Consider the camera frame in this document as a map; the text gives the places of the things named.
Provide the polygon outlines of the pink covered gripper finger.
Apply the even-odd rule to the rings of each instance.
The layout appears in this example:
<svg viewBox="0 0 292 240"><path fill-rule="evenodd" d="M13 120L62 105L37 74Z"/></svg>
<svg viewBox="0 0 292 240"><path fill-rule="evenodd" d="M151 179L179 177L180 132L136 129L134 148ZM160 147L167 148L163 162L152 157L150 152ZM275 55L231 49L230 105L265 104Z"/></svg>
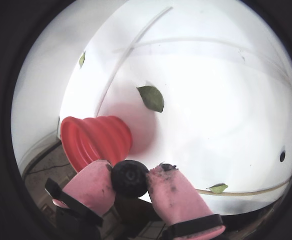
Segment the pink covered gripper finger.
<svg viewBox="0 0 292 240"><path fill-rule="evenodd" d="M112 166L96 160L79 171L65 187L48 178L46 192L57 206L56 225L72 240L100 240L102 216L113 206Z"/></svg>

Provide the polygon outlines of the pink stained gripper finger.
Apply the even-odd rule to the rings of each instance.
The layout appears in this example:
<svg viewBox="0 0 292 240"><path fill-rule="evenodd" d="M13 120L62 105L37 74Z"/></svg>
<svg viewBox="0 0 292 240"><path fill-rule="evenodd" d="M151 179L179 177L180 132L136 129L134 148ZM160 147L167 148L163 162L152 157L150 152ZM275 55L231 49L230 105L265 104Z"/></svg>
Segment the pink stained gripper finger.
<svg viewBox="0 0 292 240"><path fill-rule="evenodd" d="M221 216L175 165L161 163L146 180L153 208L167 226L162 240L210 240L225 231Z"/></svg>

